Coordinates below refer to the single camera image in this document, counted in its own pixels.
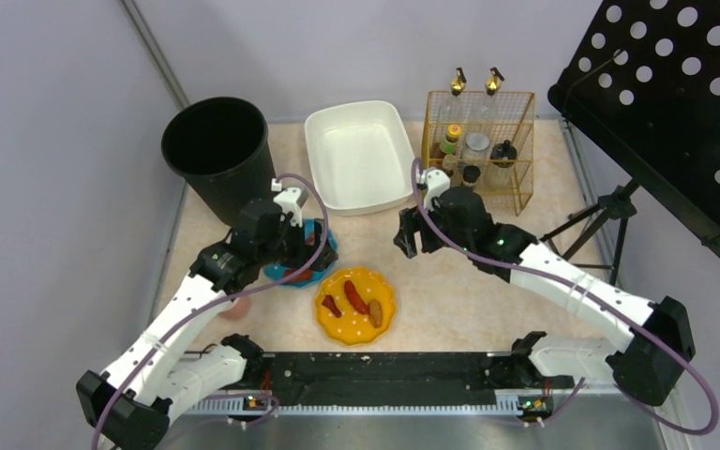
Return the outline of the silver lid glass jar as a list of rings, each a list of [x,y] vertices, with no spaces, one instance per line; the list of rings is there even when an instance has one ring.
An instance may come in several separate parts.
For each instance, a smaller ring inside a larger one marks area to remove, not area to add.
[[[489,137],[483,132],[470,132],[466,135],[461,152],[462,160],[469,165],[483,168],[488,161]]]

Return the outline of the glass oil bottle gold spout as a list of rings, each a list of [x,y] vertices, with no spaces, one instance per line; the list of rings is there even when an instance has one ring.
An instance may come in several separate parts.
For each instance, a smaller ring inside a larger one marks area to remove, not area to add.
[[[496,68],[492,67],[490,76],[485,83],[486,94],[480,103],[479,112],[483,122],[491,122],[496,114],[496,105],[498,100],[498,91],[501,89],[504,76]]]

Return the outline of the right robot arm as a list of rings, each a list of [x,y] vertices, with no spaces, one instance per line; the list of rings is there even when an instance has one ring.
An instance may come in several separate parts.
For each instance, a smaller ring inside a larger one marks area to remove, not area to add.
[[[398,220],[393,242],[407,257],[455,249],[479,271],[538,294],[602,334],[591,343],[539,337],[527,356],[541,374],[611,381],[657,407],[693,372],[696,348],[684,304],[634,295],[582,270],[533,234],[494,221],[469,188],[431,188]]]

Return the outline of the black lid glass jar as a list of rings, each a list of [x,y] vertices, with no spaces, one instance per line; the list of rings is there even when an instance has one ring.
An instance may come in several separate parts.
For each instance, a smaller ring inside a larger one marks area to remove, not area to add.
[[[518,150],[510,140],[495,144],[490,154],[488,178],[495,188],[507,186],[518,158]]]

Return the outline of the blue polka dot plate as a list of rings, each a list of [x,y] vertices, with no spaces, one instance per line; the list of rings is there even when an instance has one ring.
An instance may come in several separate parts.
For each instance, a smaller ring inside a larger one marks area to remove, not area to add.
[[[320,218],[307,218],[304,221],[304,232],[307,238],[307,244],[311,247],[316,247],[319,244],[319,240],[315,236],[317,228],[323,229],[323,221]],[[309,267],[298,278],[293,278],[287,283],[283,283],[283,287],[291,288],[305,288],[313,285],[317,282],[322,281],[335,267],[338,262],[338,243],[331,230],[327,231],[327,245],[323,251],[322,256],[318,261]],[[295,271],[300,267],[300,264],[289,267],[278,263],[267,265],[262,269],[262,273],[269,280],[278,280],[286,277],[289,273]]]

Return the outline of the small black cap spice jar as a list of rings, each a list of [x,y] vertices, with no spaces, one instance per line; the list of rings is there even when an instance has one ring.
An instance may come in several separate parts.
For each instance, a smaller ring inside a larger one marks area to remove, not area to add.
[[[481,176],[481,169],[476,165],[466,165],[462,169],[461,184],[474,189]]]

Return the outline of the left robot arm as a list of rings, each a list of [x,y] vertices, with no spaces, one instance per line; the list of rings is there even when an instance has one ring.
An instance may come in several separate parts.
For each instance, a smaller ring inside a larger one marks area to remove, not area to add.
[[[271,200],[250,201],[227,235],[203,248],[177,291],[141,335],[108,366],[76,383],[93,449],[155,449],[171,425],[224,385],[248,374],[251,341],[220,344],[190,363],[188,347],[237,299],[267,291],[288,277],[255,284],[264,267],[281,264],[300,275],[335,262],[326,214],[306,232],[299,194],[285,189]]]

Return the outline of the yellow polka dot plate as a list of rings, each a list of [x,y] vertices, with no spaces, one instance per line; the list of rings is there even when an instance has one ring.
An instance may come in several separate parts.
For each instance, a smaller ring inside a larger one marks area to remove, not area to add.
[[[356,266],[326,277],[314,299],[315,321],[325,335],[343,345],[375,342],[398,314],[396,293],[382,273]]]

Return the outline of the small yellow label bottle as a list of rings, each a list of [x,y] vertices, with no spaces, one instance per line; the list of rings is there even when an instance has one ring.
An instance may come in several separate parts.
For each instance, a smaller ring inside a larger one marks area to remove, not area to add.
[[[449,179],[450,186],[454,186],[457,182],[455,181],[455,172],[458,168],[459,158],[455,154],[444,154],[442,159],[441,168]]]

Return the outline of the glass bottle brown contents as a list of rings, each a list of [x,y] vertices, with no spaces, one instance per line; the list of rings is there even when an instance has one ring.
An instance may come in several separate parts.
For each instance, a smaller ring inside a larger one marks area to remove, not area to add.
[[[455,124],[461,121],[462,100],[461,94],[466,87],[466,77],[462,67],[456,68],[456,74],[449,86],[449,95],[441,104],[438,119],[446,125]]]

